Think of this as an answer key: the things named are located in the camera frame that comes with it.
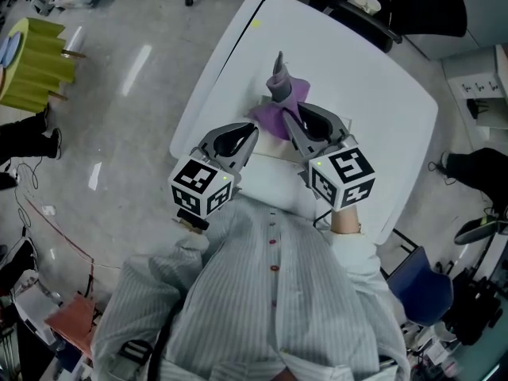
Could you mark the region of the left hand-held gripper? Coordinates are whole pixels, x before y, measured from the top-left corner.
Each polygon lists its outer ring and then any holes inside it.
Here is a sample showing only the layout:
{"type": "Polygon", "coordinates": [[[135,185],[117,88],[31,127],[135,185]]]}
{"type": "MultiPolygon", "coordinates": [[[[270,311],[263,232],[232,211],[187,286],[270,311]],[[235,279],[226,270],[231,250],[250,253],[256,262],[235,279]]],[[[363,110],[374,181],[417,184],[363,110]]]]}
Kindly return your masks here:
{"type": "Polygon", "coordinates": [[[239,191],[241,169],[259,138],[251,122],[237,122],[210,130],[182,157],[168,184],[181,223],[195,232],[208,229],[208,218],[239,191]]]}

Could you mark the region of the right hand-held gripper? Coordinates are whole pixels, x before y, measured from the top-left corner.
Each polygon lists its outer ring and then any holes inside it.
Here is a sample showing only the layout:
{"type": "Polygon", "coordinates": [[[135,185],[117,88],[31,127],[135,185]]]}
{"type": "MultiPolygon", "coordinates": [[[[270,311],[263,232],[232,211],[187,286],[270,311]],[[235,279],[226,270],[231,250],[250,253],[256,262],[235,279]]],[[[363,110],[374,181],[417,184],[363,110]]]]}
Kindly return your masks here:
{"type": "Polygon", "coordinates": [[[334,211],[368,198],[375,172],[343,121],[307,102],[298,103],[298,114],[282,112],[290,141],[302,156],[299,175],[306,186],[334,211]]]}

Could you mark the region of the black padded chair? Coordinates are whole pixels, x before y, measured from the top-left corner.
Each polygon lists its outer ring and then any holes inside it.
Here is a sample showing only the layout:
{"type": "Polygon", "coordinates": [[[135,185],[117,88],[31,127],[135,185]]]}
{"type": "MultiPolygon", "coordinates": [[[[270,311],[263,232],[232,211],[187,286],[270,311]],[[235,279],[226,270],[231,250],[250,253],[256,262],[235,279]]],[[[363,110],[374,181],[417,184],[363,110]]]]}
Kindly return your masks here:
{"type": "Polygon", "coordinates": [[[309,5],[345,25],[383,52],[404,36],[464,37],[468,17],[464,0],[378,0],[375,15],[348,0],[310,0],[309,5]]]}

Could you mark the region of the purple and grey sock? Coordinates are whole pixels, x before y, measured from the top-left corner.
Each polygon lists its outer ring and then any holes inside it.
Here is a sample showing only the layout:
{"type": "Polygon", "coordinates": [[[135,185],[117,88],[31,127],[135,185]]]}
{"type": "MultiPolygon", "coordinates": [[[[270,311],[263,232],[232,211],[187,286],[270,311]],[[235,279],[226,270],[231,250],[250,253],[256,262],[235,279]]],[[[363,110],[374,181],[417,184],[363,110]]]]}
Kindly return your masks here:
{"type": "Polygon", "coordinates": [[[269,99],[252,108],[248,116],[256,120],[272,136],[281,140],[290,140],[283,115],[289,113],[297,121],[301,121],[298,104],[306,100],[310,92],[310,83],[290,75],[284,62],[283,52],[279,51],[266,87],[270,91],[269,99]]]}

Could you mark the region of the person's left forearm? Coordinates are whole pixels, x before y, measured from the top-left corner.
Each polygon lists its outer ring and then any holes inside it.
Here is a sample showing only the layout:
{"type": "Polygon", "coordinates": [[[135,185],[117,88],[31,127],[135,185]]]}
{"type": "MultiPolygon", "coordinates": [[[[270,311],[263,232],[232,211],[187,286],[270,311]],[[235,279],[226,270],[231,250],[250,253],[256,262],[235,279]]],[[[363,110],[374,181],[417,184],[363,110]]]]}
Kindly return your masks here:
{"type": "Polygon", "coordinates": [[[174,277],[192,282],[205,266],[209,245],[205,235],[172,220],[163,241],[152,251],[155,258],[171,269],[174,277]]]}

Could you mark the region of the blue chair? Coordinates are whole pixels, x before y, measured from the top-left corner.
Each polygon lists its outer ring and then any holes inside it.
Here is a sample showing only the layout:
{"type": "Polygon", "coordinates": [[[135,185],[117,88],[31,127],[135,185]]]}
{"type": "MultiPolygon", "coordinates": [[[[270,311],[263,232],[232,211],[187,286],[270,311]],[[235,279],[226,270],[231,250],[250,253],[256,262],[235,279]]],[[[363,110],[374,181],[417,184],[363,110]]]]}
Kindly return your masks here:
{"type": "Polygon", "coordinates": [[[425,249],[397,229],[407,257],[391,272],[382,270],[392,294],[400,301],[408,321],[430,327],[437,324],[453,303],[452,280],[431,268],[425,249]]]}

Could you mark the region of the person's striped white shirt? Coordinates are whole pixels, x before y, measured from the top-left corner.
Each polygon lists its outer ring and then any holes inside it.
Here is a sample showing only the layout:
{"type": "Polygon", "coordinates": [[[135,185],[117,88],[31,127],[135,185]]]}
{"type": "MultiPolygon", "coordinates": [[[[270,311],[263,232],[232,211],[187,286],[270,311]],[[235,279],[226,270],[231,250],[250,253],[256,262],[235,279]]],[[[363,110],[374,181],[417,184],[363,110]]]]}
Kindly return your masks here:
{"type": "Polygon", "coordinates": [[[194,281],[130,256],[91,345],[98,381],[410,381],[390,290],[359,288],[327,230],[243,196],[203,233],[194,281]],[[130,340],[144,366],[119,355],[130,340]]]}

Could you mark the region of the white table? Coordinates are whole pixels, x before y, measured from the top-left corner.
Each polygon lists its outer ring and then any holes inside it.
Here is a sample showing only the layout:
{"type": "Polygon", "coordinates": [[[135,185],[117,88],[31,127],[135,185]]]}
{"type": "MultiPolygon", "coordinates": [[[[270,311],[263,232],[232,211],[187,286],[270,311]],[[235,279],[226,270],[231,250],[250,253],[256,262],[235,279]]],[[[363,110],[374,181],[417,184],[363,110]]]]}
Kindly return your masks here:
{"type": "Polygon", "coordinates": [[[437,104],[389,56],[301,2],[244,0],[195,85],[171,154],[188,154],[211,129],[245,116],[267,94],[279,51],[290,74],[310,83],[308,101],[348,120],[375,170],[372,192],[358,206],[362,229],[384,243],[424,163],[437,104]]]}

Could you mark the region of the white drawer unit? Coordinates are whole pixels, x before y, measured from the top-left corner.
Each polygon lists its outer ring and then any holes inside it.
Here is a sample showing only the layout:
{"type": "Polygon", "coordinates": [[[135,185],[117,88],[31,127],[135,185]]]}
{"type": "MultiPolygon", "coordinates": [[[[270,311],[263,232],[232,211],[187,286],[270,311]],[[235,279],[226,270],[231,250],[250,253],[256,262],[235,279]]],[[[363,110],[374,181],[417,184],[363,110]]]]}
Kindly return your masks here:
{"type": "Polygon", "coordinates": [[[450,56],[442,64],[473,148],[508,154],[508,55],[503,46],[450,56]]]}

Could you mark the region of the blue plate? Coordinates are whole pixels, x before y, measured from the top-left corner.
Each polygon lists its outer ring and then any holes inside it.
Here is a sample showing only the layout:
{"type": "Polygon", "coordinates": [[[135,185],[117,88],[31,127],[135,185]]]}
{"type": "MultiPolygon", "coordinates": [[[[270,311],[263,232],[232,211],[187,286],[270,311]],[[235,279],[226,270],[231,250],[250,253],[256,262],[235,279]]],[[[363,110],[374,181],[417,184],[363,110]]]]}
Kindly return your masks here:
{"type": "Polygon", "coordinates": [[[16,32],[11,37],[6,37],[0,46],[0,64],[3,67],[9,67],[14,61],[18,49],[21,47],[22,34],[16,32]]]}

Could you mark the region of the person's right forearm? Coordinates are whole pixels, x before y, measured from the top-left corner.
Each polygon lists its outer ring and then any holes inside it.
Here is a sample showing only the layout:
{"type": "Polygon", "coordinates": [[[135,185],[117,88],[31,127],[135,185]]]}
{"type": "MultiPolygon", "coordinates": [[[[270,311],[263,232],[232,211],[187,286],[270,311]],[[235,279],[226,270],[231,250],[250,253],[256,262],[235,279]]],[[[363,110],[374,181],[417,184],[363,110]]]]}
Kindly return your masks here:
{"type": "Polygon", "coordinates": [[[388,291],[376,246],[361,233],[355,206],[332,212],[330,231],[326,235],[334,256],[353,283],[371,293],[388,291]]]}

